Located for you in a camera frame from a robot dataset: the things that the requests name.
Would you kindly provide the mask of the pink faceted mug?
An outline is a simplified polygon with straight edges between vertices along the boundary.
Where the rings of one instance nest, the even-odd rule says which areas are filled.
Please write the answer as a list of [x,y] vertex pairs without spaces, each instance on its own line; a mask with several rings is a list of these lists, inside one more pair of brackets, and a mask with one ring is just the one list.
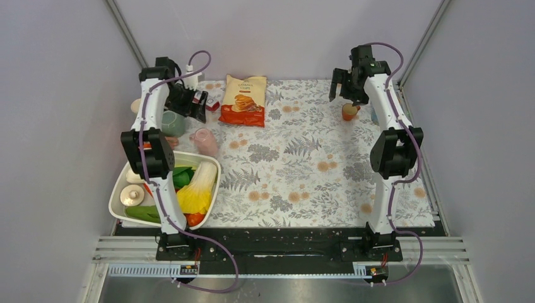
[[198,154],[217,157],[218,143],[214,134],[207,128],[200,128],[189,135],[190,141],[196,147]]

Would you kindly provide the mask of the green round mug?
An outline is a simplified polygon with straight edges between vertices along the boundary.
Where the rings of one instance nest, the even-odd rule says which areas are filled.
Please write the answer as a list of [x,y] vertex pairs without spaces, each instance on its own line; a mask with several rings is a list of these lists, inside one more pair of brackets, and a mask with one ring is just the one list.
[[185,117],[171,110],[162,115],[162,132],[168,137],[181,137],[186,131]]

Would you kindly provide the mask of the small orange red mug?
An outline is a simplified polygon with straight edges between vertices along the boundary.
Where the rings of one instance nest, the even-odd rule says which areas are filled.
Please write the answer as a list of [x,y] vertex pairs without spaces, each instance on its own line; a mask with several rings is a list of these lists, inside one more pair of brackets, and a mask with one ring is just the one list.
[[357,113],[360,111],[361,107],[359,105],[353,105],[351,103],[344,104],[342,106],[342,118],[344,121],[351,121],[353,120]]

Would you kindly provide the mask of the small pink brown mug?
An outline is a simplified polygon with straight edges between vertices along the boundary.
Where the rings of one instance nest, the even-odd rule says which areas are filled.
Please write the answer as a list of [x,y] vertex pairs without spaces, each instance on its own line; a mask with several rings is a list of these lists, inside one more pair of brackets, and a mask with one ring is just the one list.
[[179,139],[176,138],[176,137],[170,137],[170,136],[166,136],[165,137],[167,143],[169,144],[169,146],[171,147],[171,149],[175,149],[176,147],[178,147],[179,145]]

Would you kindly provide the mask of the blue iridescent mug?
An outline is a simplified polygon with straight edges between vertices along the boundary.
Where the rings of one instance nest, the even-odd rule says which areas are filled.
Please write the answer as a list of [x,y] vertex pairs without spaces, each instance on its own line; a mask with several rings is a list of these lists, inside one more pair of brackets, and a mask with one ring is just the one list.
[[377,114],[376,114],[376,111],[374,108],[371,108],[371,111],[370,111],[370,118],[371,118],[371,121],[374,125],[378,126],[379,125],[379,120],[378,120],[378,117],[377,117]]

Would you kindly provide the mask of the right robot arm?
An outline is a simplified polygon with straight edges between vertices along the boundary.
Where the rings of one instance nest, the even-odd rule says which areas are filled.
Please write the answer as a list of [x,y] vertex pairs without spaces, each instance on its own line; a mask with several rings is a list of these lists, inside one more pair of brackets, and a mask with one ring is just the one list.
[[376,174],[375,204],[367,222],[373,236],[362,242],[365,257],[377,260],[387,251],[383,238],[396,231],[396,186],[415,181],[422,165],[422,128],[414,127],[395,93],[391,69],[386,61],[373,56],[374,42],[350,51],[350,69],[335,68],[329,88],[329,101],[343,98],[354,106],[371,105],[377,116],[380,136],[370,151],[370,166]]

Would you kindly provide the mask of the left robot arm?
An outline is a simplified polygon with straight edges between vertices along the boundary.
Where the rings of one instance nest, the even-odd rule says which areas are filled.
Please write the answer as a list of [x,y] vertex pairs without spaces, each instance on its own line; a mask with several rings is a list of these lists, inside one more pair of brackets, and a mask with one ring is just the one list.
[[168,57],[158,57],[153,67],[139,73],[141,99],[131,129],[121,134],[121,144],[132,171],[150,188],[160,218],[162,233],[180,234],[187,220],[173,186],[175,154],[162,131],[165,110],[206,122],[207,92],[186,87],[196,72],[178,73]]

